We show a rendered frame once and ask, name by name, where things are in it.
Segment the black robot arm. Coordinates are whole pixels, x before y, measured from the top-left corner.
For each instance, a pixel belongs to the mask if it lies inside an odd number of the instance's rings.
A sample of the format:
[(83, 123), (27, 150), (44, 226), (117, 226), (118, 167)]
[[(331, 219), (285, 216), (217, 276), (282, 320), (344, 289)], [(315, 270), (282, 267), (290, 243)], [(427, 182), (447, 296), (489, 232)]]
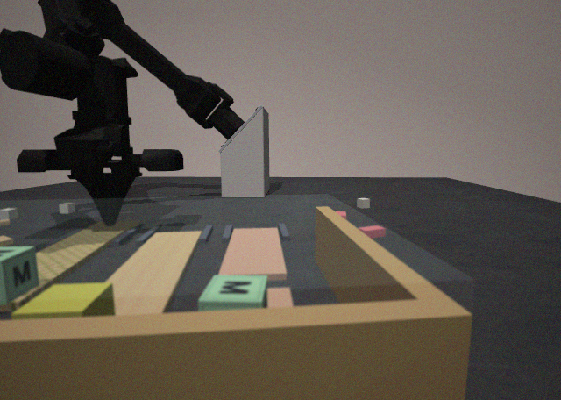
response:
[[(99, 56), (107, 39), (172, 89), (176, 103), (204, 129), (214, 126), (228, 141), (244, 123), (230, 108), (234, 101), (228, 93), (201, 77), (185, 75), (125, 23), (111, 0), (38, 0), (38, 4), (46, 28), (43, 38), (20, 30), (0, 33), (0, 70), (10, 89), (77, 98), (77, 104), (128, 108), (126, 78), (138, 77), (138, 72), (125, 57)], [(126, 127), (116, 118), (104, 120), (104, 127), (75, 120), (74, 128), (54, 137), (54, 142), (62, 167), (102, 167), (112, 156), (125, 157), (130, 150)]]

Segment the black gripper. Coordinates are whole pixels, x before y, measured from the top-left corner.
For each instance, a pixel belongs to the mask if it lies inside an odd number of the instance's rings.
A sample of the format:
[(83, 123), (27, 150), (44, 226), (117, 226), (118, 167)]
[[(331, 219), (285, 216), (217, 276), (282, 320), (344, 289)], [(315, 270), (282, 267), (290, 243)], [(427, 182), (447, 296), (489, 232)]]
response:
[[(128, 108), (115, 104), (77, 104), (78, 111), (72, 111), (73, 120), (87, 120), (88, 126), (104, 127), (104, 120), (112, 120), (125, 125), (129, 134), (131, 117)], [(112, 160), (102, 167), (84, 165), (62, 167), (57, 149), (23, 150), (17, 157), (18, 172), (46, 172), (47, 170), (71, 170), (69, 179), (81, 183), (92, 198), (125, 198), (136, 177), (142, 176), (140, 167), (148, 171), (177, 171), (183, 169), (183, 157), (179, 150), (144, 149), (142, 154), (134, 154), (133, 147), (122, 157)], [(110, 168), (111, 173), (104, 173)]]

